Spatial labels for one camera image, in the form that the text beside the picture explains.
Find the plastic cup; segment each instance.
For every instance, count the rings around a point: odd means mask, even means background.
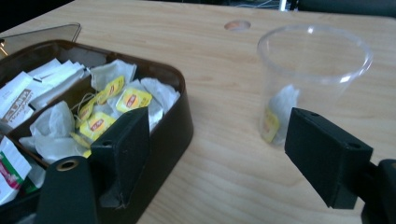
[[[321,115],[370,67],[373,55],[357,36],[327,25],[290,25],[264,35],[260,133],[283,145],[293,107]]]

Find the brown container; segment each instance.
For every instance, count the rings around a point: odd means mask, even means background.
[[[117,52],[98,49],[65,40],[52,40],[22,49],[0,61],[0,85],[14,78],[21,71],[29,72],[38,66],[57,58],[61,63],[70,60],[79,62],[87,67],[111,63],[116,59],[137,65],[135,78],[154,77],[162,83],[173,86],[180,92],[180,97],[163,119],[149,135],[150,154],[140,178],[132,192],[131,202],[125,209],[101,208],[98,216],[101,223],[135,223],[143,214],[150,201],[157,193],[166,177],[186,150],[192,139],[193,127],[189,101],[186,93],[184,77],[176,68],[155,63],[136,57],[119,54]],[[93,92],[91,77],[86,78],[65,94],[62,94],[49,104],[48,107],[65,100],[69,106],[77,104],[83,95]],[[7,135],[14,142],[23,136],[29,136],[29,126],[44,111],[40,110]],[[22,147],[20,150],[46,166],[40,157]],[[36,210],[39,192],[27,197],[16,199],[0,206],[2,223],[13,222]]]

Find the wooden table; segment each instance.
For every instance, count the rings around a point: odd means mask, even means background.
[[[243,32],[229,21],[248,21]],[[361,223],[363,202],[333,210],[290,159],[259,136],[260,37],[296,23],[330,24],[372,48],[369,71],[328,119],[396,158],[396,20],[163,2],[77,0],[5,34],[79,22],[77,42],[168,63],[185,76],[194,123],[187,151],[139,223]]]

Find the light wood surface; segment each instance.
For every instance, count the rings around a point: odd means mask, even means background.
[[[244,32],[224,28],[244,20]],[[168,63],[186,78],[194,137],[139,223],[361,223],[333,210],[280,149],[260,138],[257,43],[279,26],[330,24],[360,36],[374,62],[327,117],[396,158],[396,20],[140,1],[77,0],[17,26],[16,34],[79,22],[77,42]]]

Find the cup rim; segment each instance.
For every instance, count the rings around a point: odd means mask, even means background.
[[[261,46],[263,45],[263,43],[265,43],[265,41],[267,39],[269,39],[270,37],[272,37],[273,35],[282,33],[282,32],[297,31],[297,30],[307,30],[307,31],[311,30],[311,32],[327,31],[327,32],[331,32],[336,35],[341,35],[341,36],[345,37],[346,39],[348,39],[349,41],[356,43],[357,47],[361,48],[364,51],[364,53],[365,53],[364,63],[357,70],[349,72],[349,73],[339,74],[336,76],[323,76],[323,75],[318,76],[317,74],[296,73],[294,71],[286,69],[286,68],[280,66],[278,63],[274,63],[268,57],[268,55],[263,50],[261,50]],[[280,74],[283,74],[288,77],[298,77],[298,78],[309,79],[311,81],[320,82],[320,83],[324,83],[324,84],[344,83],[344,82],[351,81],[351,80],[355,79],[356,77],[363,75],[370,68],[370,66],[373,62],[373,53],[370,50],[370,47],[360,37],[350,33],[349,31],[335,28],[330,25],[323,25],[323,24],[293,24],[293,25],[286,25],[286,26],[276,28],[276,29],[268,32],[267,34],[263,35],[260,38],[260,41],[257,46],[257,50],[258,50],[260,56],[262,57],[262,60],[268,66],[270,66],[272,69],[276,70]]]

